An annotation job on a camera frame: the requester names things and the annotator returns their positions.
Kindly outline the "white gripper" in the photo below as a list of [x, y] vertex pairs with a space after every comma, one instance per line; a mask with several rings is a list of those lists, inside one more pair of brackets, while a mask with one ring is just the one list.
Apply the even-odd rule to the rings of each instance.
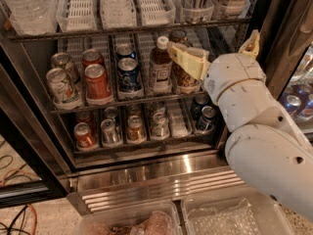
[[203, 88], [213, 104], [229, 87], [236, 83], [256, 79], [265, 81], [266, 75], [255, 60], [259, 54], [260, 33], [257, 29], [240, 47], [239, 53], [223, 54], [209, 66], [209, 52], [182, 43], [170, 41], [167, 53], [171, 60], [196, 80], [203, 80]]

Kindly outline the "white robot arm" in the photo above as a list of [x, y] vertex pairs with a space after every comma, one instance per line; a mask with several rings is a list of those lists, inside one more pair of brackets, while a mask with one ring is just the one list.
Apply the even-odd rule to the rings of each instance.
[[312, 145], [272, 96], [256, 61], [258, 31], [237, 53], [210, 62], [208, 52], [172, 41], [169, 57], [202, 82], [231, 135], [225, 145], [230, 168], [248, 185], [313, 220]]

